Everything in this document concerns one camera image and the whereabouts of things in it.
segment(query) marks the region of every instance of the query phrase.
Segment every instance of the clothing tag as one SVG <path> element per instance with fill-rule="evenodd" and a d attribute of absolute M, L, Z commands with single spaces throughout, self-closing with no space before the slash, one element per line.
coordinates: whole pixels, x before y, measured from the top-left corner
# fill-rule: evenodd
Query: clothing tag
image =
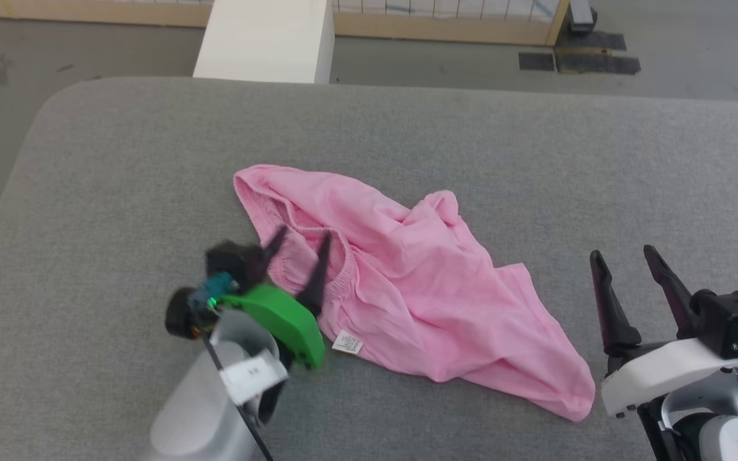
<path fill-rule="evenodd" d="M 334 350 L 345 353 L 358 353 L 361 351 L 361 347 L 363 347 L 363 341 L 346 333 L 344 330 L 340 330 L 340 334 L 334 340 L 334 344 L 332 344 Z"/>
<path fill-rule="evenodd" d="M 235 405 L 243 405 L 287 377 L 289 373 L 284 364 L 268 350 L 254 358 L 230 365 L 220 373 L 226 391 Z"/>

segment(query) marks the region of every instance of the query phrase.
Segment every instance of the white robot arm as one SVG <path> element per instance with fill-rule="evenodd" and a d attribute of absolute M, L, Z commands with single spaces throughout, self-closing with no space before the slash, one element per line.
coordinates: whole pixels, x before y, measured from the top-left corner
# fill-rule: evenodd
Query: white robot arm
<path fill-rule="evenodd" d="M 202 286 L 173 294 L 167 332 L 201 339 L 206 350 L 152 424 L 143 461 L 249 461 L 256 449 L 272 461 L 257 427 L 272 418 L 292 364 L 319 367 L 325 350 L 316 317 L 323 302 L 331 236 L 322 240 L 307 285 L 290 296 L 263 283 L 286 231 L 280 228 L 265 248 L 230 241 L 210 248 Z M 255 362 L 269 369 L 253 368 Z M 243 395 L 232 391 L 240 376 L 229 376 L 239 369 L 247 383 Z M 279 379 L 265 384 L 259 378 L 270 370 L 279 370 Z"/>
<path fill-rule="evenodd" d="M 636 411 L 657 461 L 738 461 L 738 291 L 692 296 L 653 246 L 644 254 L 665 291 L 677 341 L 642 344 L 594 251 L 591 274 L 609 356 L 600 389 L 606 412 Z M 673 420 L 686 410 L 708 411 Z"/>

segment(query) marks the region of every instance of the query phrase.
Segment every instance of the gray floor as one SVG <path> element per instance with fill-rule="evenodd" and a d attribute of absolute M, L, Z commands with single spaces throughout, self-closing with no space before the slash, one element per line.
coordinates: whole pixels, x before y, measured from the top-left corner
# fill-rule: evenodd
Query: gray floor
<path fill-rule="evenodd" d="M 738 3 L 592 0 L 626 35 L 637 76 L 520 71 L 520 47 L 338 38 L 333 83 L 738 101 Z M 202 30 L 0 20 L 0 192 L 33 115 L 56 91 L 110 76 L 189 76 Z"/>

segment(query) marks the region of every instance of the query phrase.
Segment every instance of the wooden beam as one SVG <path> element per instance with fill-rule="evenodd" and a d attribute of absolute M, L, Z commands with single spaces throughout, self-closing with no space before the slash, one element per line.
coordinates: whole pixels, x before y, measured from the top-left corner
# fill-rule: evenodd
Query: wooden beam
<path fill-rule="evenodd" d="M 557 12 L 554 14 L 554 21 L 551 23 L 551 29 L 548 30 L 548 38 L 545 40 L 545 46 L 553 47 L 557 43 L 557 36 L 560 35 L 560 29 L 562 29 L 562 23 L 565 21 L 566 14 L 568 14 L 568 5 L 570 0 L 560 0 L 560 4 L 557 5 Z"/>
<path fill-rule="evenodd" d="M 0 17 L 206 27 L 212 8 L 211 5 L 179 5 L 177 3 L 0 0 Z"/>
<path fill-rule="evenodd" d="M 334 13 L 334 34 L 354 37 L 542 46 L 546 43 L 550 26 L 551 23 L 547 22 L 508 18 L 436 20 L 406 15 Z"/>

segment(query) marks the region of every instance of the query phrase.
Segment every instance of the gray table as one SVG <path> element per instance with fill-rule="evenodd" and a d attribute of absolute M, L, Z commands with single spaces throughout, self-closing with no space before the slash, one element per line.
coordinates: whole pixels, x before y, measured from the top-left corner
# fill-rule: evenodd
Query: gray table
<path fill-rule="evenodd" d="M 642 257 L 738 289 L 738 104 L 413 88 L 107 79 L 38 114 L 0 203 L 0 460 L 135 459 L 200 345 L 163 328 L 202 251 L 254 241 L 232 175 L 354 176 L 402 204 L 457 193 L 495 264 L 528 266 L 601 379 L 588 255 L 645 338 L 676 330 Z M 635 417 L 569 423 L 462 380 L 329 353 L 293 370 L 279 460 L 651 459 Z"/>

